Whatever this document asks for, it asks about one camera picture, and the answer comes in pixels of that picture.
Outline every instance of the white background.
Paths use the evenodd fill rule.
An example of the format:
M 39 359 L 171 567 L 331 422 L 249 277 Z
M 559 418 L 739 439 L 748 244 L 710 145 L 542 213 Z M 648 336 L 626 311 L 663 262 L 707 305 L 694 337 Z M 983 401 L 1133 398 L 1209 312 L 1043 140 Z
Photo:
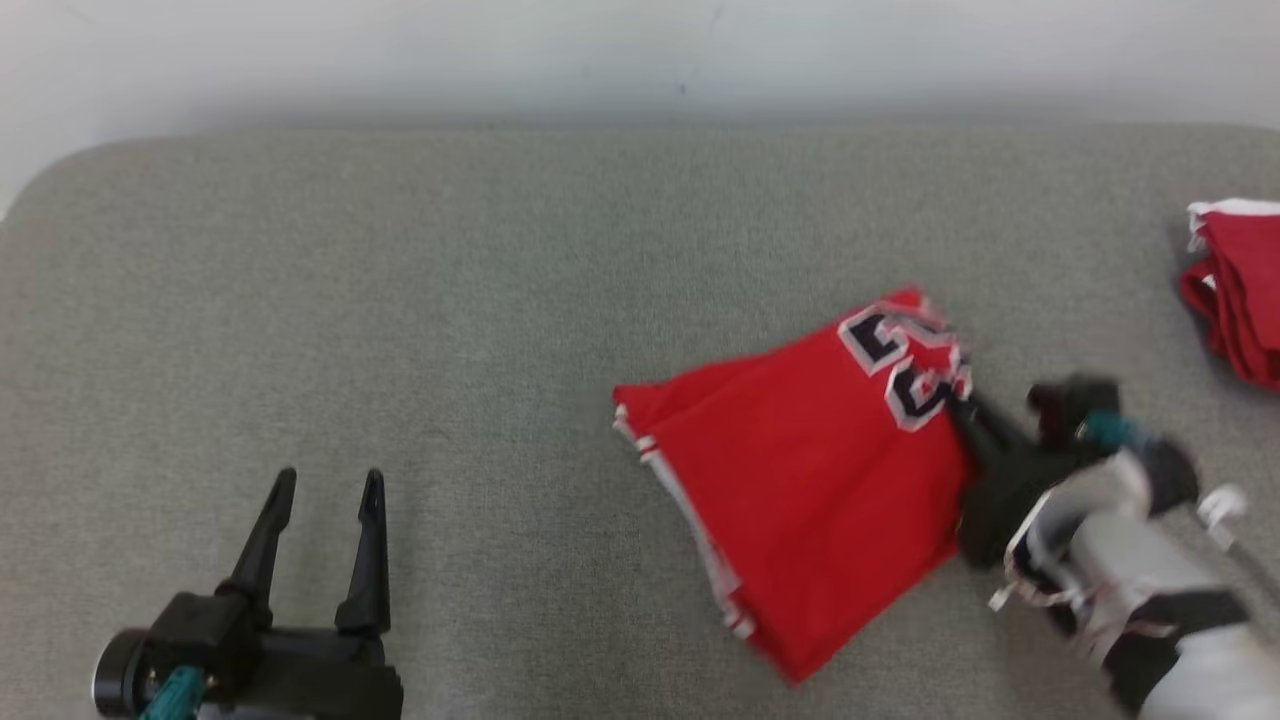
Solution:
M 0 0 L 0 210 L 243 124 L 847 117 L 1280 127 L 1275 0 Z

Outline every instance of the white trim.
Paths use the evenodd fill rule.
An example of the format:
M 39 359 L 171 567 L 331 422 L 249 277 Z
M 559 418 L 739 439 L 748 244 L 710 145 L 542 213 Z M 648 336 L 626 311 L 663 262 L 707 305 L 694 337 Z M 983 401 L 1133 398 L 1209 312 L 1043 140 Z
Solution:
M 634 441 L 634 433 L 631 428 L 626 427 L 623 418 L 626 418 L 625 406 L 618 406 L 614 413 L 613 427 L 618 429 L 628 441 L 632 441 L 637 450 L 641 450 L 640 461 L 653 470 L 654 477 L 662 483 L 662 487 L 667 489 L 671 498 L 676 501 L 676 506 L 680 507 L 680 512 L 685 516 L 685 521 L 689 523 L 689 529 L 694 534 L 694 543 L 698 546 L 698 555 L 701 557 L 703 569 L 707 571 L 707 580 L 712 588 L 712 597 L 716 598 L 716 605 L 719 606 L 721 612 L 724 614 L 724 626 L 730 628 L 735 635 L 740 638 L 749 638 L 751 633 L 755 632 L 755 623 L 745 615 L 733 598 L 730 597 L 740 587 L 742 582 L 733 573 L 728 561 L 719 553 L 716 548 L 716 543 L 712 541 L 710 536 L 707 533 L 707 528 L 703 525 L 703 519 L 698 515 L 698 510 L 694 509 L 694 503 L 689 500 L 685 493 L 685 487 L 680 483 L 680 477 L 676 475 L 676 470 L 667 461 L 667 456 L 662 454 L 662 450 L 657 448 L 657 441 L 653 436 L 644 436 L 639 441 Z
M 1274 202 L 1271 200 L 1228 197 L 1226 200 L 1219 200 L 1217 202 L 1192 202 L 1187 206 L 1187 213 L 1190 214 L 1189 229 L 1192 233 L 1192 240 L 1187 243 L 1187 251 L 1199 252 L 1201 250 L 1204 250 L 1204 237 L 1199 233 L 1199 231 L 1204 227 L 1203 218 L 1208 213 L 1254 218 L 1280 215 L 1280 202 Z

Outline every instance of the gray table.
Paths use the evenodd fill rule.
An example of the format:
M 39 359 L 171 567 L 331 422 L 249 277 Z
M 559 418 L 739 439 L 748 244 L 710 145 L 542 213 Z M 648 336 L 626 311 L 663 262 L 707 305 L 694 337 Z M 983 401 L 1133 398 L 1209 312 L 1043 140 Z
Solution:
M 102 643 L 211 589 L 294 464 L 288 624 L 332 620 L 364 473 L 387 475 L 406 717 L 1114 717 L 1042 618 L 993 616 L 996 579 L 959 562 L 787 688 L 719 626 L 609 391 L 915 281 L 1006 404 L 1119 374 L 1208 482 L 1252 493 L 1243 536 L 1280 569 L 1280 404 L 1202 350 L 1174 291 L 1187 202 L 1233 195 L 1280 197 L 1280 136 L 291 135 L 77 155 L 0 227 L 3 714 L 90 716 Z

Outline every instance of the white cable connector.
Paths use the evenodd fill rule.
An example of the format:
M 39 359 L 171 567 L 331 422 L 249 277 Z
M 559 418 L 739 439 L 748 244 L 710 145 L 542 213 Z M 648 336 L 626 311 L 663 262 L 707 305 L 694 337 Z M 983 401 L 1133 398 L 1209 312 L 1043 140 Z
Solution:
M 1239 486 L 1225 484 L 1213 488 L 1204 496 L 1204 500 L 1196 509 L 1196 516 L 1208 537 L 1213 538 L 1222 552 L 1226 552 L 1235 544 L 1235 536 L 1226 529 L 1224 521 L 1243 518 L 1248 509 L 1249 500 L 1244 496 L 1244 491 Z

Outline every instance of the red fabric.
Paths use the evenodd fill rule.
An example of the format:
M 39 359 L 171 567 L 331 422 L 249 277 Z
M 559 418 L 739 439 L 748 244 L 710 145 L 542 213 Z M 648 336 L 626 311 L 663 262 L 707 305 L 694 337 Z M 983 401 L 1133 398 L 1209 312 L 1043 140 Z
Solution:
M 868 372 L 844 320 L 882 313 L 873 345 L 902 356 Z M 895 413 L 900 374 L 916 379 L 906 406 L 928 413 Z M 955 551 L 970 469 L 941 397 L 918 402 L 951 391 L 968 392 L 955 336 L 906 290 L 773 352 L 613 396 L 732 569 L 727 624 L 799 683 Z
M 1208 319 L 1213 352 L 1240 378 L 1280 389 L 1280 215 L 1199 219 L 1210 255 L 1183 275 L 1183 296 Z

